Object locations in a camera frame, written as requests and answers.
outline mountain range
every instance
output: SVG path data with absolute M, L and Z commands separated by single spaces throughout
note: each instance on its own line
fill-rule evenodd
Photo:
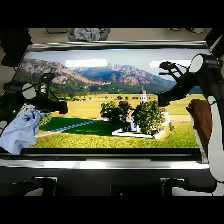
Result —
M 142 86 L 147 92 L 159 92 L 175 85 L 174 81 L 165 80 L 132 65 L 108 63 L 106 67 L 82 67 L 71 70 L 58 62 L 37 59 L 24 59 L 15 79 L 38 82 L 39 78 L 47 72 L 55 74 L 52 85 L 57 92 L 134 93 L 141 91 Z

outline sky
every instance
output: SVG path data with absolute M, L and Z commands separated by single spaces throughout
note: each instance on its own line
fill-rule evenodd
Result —
M 159 75 L 159 72 L 164 72 L 158 67 L 161 61 L 184 60 L 179 61 L 179 64 L 189 66 L 193 57 L 199 53 L 210 54 L 207 49 L 105 49 L 28 52 L 25 58 L 59 62 L 63 65 L 66 60 L 106 59 L 108 63 L 132 65 L 153 75 Z M 173 80 L 170 76 L 162 78 Z

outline green field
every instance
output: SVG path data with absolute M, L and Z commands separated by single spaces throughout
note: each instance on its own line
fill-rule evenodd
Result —
M 40 132 L 51 131 L 57 128 L 82 123 L 86 120 L 100 118 L 101 104 L 115 101 L 120 95 L 123 98 L 129 97 L 129 103 L 136 107 L 141 100 L 132 100 L 133 96 L 139 94 L 99 94 L 85 96 L 86 101 L 68 101 L 69 112 L 65 115 L 52 113 L 52 120 L 41 127 Z M 155 95 L 148 95 L 150 100 L 155 100 Z M 77 127 L 66 132 L 37 138 L 38 148 L 194 148 L 198 147 L 194 131 L 190 121 L 190 115 L 186 111 L 186 106 L 191 99 L 204 99 L 200 94 L 192 94 L 185 99 L 171 102 L 166 110 L 170 113 L 171 120 L 174 121 L 175 130 L 170 132 L 166 128 L 165 136 L 160 140 L 139 139 L 130 137 L 111 136 L 112 127 L 107 121 L 100 121 L 83 127 Z

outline screen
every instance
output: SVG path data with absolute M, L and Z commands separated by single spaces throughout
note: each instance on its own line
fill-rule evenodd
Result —
M 194 87 L 185 99 L 158 108 L 157 96 L 176 82 L 159 68 L 185 67 L 207 49 L 104 49 L 27 52 L 15 80 L 38 82 L 54 73 L 51 90 L 68 113 L 41 118 L 33 148 L 198 148 L 186 106 L 204 99 Z

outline brown cloth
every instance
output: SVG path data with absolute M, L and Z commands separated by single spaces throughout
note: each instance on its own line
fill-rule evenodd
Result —
M 194 119 L 193 128 L 197 130 L 202 146 L 208 156 L 208 142 L 212 131 L 210 106 L 206 100 L 193 99 L 188 105 L 187 111 Z

